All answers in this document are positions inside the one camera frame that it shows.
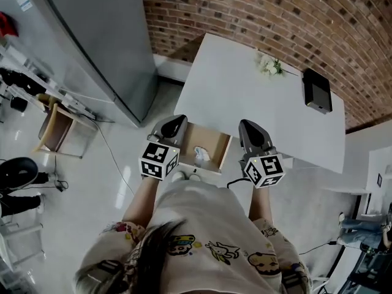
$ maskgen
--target jeans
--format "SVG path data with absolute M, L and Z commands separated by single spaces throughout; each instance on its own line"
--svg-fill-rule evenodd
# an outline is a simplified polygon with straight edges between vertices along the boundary
M 355 230 L 354 232 L 343 233 L 341 235 L 342 241 L 346 244 L 361 241 L 371 248 L 379 248 L 383 232 L 379 222 L 344 219 L 341 222 L 341 227 Z
M 1 217 L 9 216 L 11 214 L 22 213 L 23 211 L 37 208 L 41 204 L 39 196 L 33 197 L 17 197 L 10 195 L 3 195 L 0 198 Z

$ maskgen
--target white shirt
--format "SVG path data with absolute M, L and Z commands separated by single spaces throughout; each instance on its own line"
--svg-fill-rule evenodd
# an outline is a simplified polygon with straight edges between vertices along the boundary
M 288 289 L 309 293 L 307 270 L 292 244 L 266 220 L 251 222 L 230 189 L 196 181 L 169 184 L 148 227 L 184 219 L 186 223 L 168 245 L 162 293 L 286 293 Z M 144 229 L 126 222 L 105 231 L 86 254 L 82 267 L 130 254 Z M 294 280 L 293 274 L 301 284 L 282 285 L 282 271 L 289 276 L 288 284 Z

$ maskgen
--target flower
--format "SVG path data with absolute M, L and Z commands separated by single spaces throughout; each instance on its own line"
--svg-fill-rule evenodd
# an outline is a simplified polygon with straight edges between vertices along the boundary
M 270 61 L 266 64 L 265 68 L 269 71 L 271 71 L 271 69 L 274 67 L 274 62 Z
M 271 74 L 273 74 L 273 75 L 276 74 L 276 73 L 277 73 L 276 67 L 272 66 L 272 68 L 269 69 L 269 72 L 270 72 Z

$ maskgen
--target drawer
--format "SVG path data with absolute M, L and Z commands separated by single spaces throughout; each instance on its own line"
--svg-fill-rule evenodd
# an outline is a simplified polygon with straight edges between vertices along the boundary
M 231 141 L 232 136 L 189 122 L 181 146 L 179 164 L 221 174 Z M 207 150 L 210 161 L 196 159 L 196 146 Z

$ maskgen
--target white tile floor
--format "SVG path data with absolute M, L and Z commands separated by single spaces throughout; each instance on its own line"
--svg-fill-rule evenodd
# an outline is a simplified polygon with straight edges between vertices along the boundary
M 100 127 L 110 145 L 125 180 L 135 192 L 141 181 L 138 171 L 140 145 L 155 123 L 172 115 L 181 87 L 161 85 L 157 99 L 141 129 L 102 123 Z M 1 111 L 0 158 L 18 156 L 33 158 L 42 171 L 52 171 L 53 158 L 31 154 L 38 144 L 38 131 L 45 115 L 34 107 L 24 114 L 11 110 L 7 104 Z M 208 181 L 224 186 L 241 176 L 237 161 L 242 156 L 239 141 L 234 139 L 220 178 Z M 40 294 L 72 293 L 71 280 L 83 254 L 100 231 L 111 221 L 118 221 L 134 196 L 121 179 L 104 140 L 96 134 L 82 160 L 59 157 L 59 174 L 68 181 L 69 189 L 19 190 L 17 195 L 47 194 L 44 214 L 28 211 L 13 217 L 21 227 L 33 222 L 43 223 L 40 234 L 14 243 L 12 249 L 21 256 L 42 247 L 45 258 L 25 263 L 34 288 Z M 249 208 L 249 183 L 233 185 L 245 209 Z M 350 213 L 355 197 L 322 190 L 315 183 L 314 169 L 289 170 L 282 182 L 271 189 L 271 203 L 276 226 L 304 252 L 335 239 L 339 233 L 337 215 Z M 325 246 L 304 256 L 314 276 L 325 275 L 339 251 L 339 246 Z

